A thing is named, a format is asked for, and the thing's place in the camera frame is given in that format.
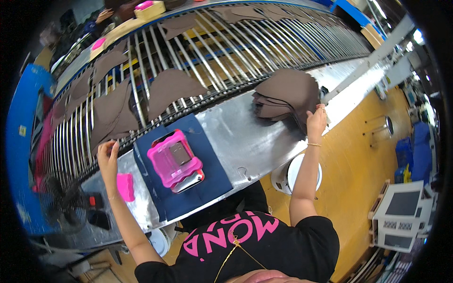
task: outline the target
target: worker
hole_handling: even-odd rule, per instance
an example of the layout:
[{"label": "worker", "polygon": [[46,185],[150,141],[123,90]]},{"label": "worker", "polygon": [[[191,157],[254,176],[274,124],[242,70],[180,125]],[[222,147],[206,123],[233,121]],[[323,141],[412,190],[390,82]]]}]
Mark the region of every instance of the worker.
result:
[{"label": "worker", "polygon": [[106,27],[113,23],[111,20],[113,15],[117,15],[122,22],[133,18],[135,6],[142,2],[143,0],[104,0],[106,8],[99,13],[95,22],[88,23],[89,28],[93,30],[92,36],[95,39],[100,38]]},{"label": "worker", "polygon": [[324,104],[307,111],[308,147],[289,202],[291,227],[261,211],[242,211],[194,229],[176,263],[168,266],[148,241],[116,186],[119,144],[99,145],[98,163],[121,236],[137,267],[138,282],[301,283],[327,282],[339,241],[332,222],[313,204],[318,177]]}]

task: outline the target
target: conveyor belt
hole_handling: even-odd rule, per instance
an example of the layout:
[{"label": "conveyor belt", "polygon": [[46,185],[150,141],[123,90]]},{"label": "conveyor belt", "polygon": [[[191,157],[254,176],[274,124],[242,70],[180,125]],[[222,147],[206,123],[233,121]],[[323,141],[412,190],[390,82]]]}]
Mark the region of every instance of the conveyor belt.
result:
[{"label": "conveyor belt", "polygon": [[[282,9],[295,7],[278,6]],[[297,19],[265,19],[229,24],[210,9],[189,13],[196,14],[197,26],[169,41],[164,39],[160,22],[142,27],[126,38],[128,61],[113,68],[97,86],[92,86],[86,100],[72,114],[68,113],[66,120],[55,130],[45,149],[46,173],[62,175],[67,172],[83,181],[97,170],[96,157],[90,152],[93,101],[108,95],[127,77],[131,77],[133,90],[130,108],[140,130],[131,131],[129,137],[121,140],[123,151],[156,126],[167,125],[221,99],[254,88],[278,68],[307,70],[370,53],[361,35],[348,29],[339,18],[319,11],[318,16],[329,18],[334,24],[321,26],[307,13],[305,15],[313,19],[313,23],[303,24]],[[150,84],[168,68],[177,68],[196,78],[207,92],[203,96],[174,101],[157,119],[147,122]],[[60,92],[59,99],[66,97],[62,94],[69,87],[70,83]]]}]

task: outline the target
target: black t-shirt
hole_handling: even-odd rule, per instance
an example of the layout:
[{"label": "black t-shirt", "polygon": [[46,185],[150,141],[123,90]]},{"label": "black t-shirt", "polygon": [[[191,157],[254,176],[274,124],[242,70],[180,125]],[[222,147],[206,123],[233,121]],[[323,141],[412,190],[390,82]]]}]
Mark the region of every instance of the black t-shirt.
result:
[{"label": "black t-shirt", "polygon": [[[234,247],[233,235],[266,269],[276,269],[291,277],[327,282],[337,264],[340,243],[328,218],[311,216],[296,227],[288,227],[269,214],[245,211],[195,229],[184,240],[175,265],[145,262],[137,266],[135,276],[140,283],[214,282]],[[236,248],[217,282],[256,269],[263,268]]]}]

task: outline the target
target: gold necklace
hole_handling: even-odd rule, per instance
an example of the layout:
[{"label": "gold necklace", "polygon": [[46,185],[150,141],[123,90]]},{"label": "gold necklace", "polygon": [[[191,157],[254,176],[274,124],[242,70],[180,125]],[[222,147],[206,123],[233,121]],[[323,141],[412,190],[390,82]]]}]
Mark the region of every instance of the gold necklace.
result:
[{"label": "gold necklace", "polygon": [[230,234],[232,234],[233,237],[234,237],[234,241],[233,241],[234,247],[233,247],[233,249],[231,250],[231,252],[226,256],[226,259],[223,261],[223,263],[222,263],[222,265],[221,265],[221,267],[220,267],[220,269],[219,269],[219,272],[217,272],[217,276],[216,276],[216,279],[214,280],[214,283],[216,283],[217,278],[219,277],[220,271],[222,270],[223,266],[225,265],[225,262],[227,262],[228,258],[230,257],[230,255],[234,252],[234,250],[235,250],[237,247],[241,248],[241,249],[242,249],[246,254],[248,254],[254,261],[256,261],[257,264],[261,265],[262,268],[264,268],[264,269],[267,270],[267,268],[264,267],[262,264],[260,264],[260,263],[258,262],[258,260],[256,260],[256,259],[255,259],[253,256],[251,256],[249,253],[247,253],[247,251],[241,246],[239,240],[237,239],[237,235],[234,235],[233,232],[234,232],[234,231],[231,231]]}]

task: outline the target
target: blue crate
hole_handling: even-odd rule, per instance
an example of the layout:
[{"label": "blue crate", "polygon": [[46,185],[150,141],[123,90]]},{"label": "blue crate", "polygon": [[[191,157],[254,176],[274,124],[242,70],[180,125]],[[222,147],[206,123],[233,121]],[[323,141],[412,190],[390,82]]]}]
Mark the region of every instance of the blue crate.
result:
[{"label": "blue crate", "polygon": [[412,152],[410,137],[400,139],[396,143],[395,153],[396,160],[398,161],[398,167],[406,168],[406,165],[409,164],[409,172],[412,172],[412,168],[414,167],[414,155]]},{"label": "blue crate", "polygon": [[395,184],[404,183],[404,170],[406,167],[400,167],[395,171]]}]

